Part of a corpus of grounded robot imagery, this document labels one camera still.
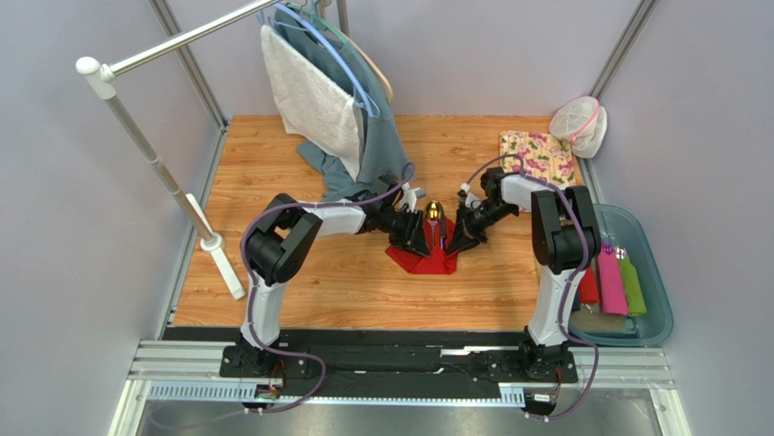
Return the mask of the red paper napkin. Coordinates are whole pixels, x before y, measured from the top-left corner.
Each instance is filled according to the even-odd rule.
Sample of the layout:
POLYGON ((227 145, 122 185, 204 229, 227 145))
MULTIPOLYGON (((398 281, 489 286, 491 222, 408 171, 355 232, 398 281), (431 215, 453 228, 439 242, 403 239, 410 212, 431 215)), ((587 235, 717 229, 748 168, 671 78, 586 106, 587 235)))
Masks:
MULTIPOLYGON (((446 242, 452 236, 454 230, 454 223, 449 218, 447 219, 448 233, 446 242)), ((428 223, 424 224, 424 233, 427 240, 430 240, 431 229, 428 223)), ((394 247, 387 248, 385 253, 407 273, 447 275, 457 271, 458 254, 446 254, 440 247, 431 248, 431 255, 429 257, 407 253, 394 247)))

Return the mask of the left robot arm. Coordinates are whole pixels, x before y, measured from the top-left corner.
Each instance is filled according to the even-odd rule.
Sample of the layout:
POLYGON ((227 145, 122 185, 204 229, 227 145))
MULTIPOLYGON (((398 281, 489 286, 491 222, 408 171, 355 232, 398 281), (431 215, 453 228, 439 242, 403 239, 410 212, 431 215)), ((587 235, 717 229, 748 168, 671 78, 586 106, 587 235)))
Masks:
POLYGON ((308 352, 282 350, 278 343, 286 289, 316 240, 378 231, 400 252, 430 256, 423 213, 398 205, 403 193, 398 182, 382 177, 337 202, 303 203, 287 193, 272 199, 241 240, 251 289, 239 340, 223 351, 221 376, 269 377, 293 363, 321 361, 308 352))

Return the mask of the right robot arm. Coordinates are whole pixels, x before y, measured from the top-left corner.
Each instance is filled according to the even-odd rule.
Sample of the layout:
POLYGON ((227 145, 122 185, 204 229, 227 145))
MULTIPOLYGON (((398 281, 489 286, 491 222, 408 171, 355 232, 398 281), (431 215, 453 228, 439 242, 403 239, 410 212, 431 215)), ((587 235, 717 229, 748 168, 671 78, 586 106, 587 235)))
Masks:
POLYGON ((541 380, 569 361, 568 320, 581 279, 600 252, 600 230, 589 189, 560 188, 524 173, 489 168, 481 176, 486 196, 463 187, 447 254, 487 242, 486 231, 508 215, 531 215, 534 256, 541 266, 537 304, 512 368, 541 380))

